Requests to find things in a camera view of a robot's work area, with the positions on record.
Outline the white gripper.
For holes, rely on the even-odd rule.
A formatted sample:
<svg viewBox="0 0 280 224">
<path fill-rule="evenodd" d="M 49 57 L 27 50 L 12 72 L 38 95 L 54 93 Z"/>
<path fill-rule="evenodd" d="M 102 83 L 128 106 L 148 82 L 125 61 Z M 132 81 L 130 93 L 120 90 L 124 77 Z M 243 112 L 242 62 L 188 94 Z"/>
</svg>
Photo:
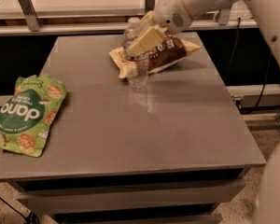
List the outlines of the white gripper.
<svg viewBox="0 0 280 224">
<path fill-rule="evenodd" d="M 140 56 L 164 40 L 164 27 L 168 28 L 170 34 L 178 34 L 187 30 L 202 14 L 231 7 L 235 1 L 237 0 L 159 0 L 154 10 L 150 10 L 141 19 L 142 25 L 151 27 L 141 32 L 126 48 L 126 52 L 129 56 Z"/>
</svg>

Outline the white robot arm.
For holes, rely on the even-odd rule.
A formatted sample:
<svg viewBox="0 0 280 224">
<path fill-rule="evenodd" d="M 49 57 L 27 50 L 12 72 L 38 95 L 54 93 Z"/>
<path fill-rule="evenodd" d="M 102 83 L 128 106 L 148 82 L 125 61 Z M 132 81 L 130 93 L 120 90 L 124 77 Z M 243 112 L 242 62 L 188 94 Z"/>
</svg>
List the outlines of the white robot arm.
<svg viewBox="0 0 280 224">
<path fill-rule="evenodd" d="M 159 0 L 140 21 L 137 38 L 126 49 L 139 57 L 159 45 L 167 33 L 186 30 L 202 14 L 220 10 L 238 0 Z M 241 0 L 249 8 L 270 49 L 269 61 L 280 69 L 280 0 Z M 274 148 L 262 173 L 256 197 L 253 224 L 280 224 L 280 143 Z"/>
</svg>

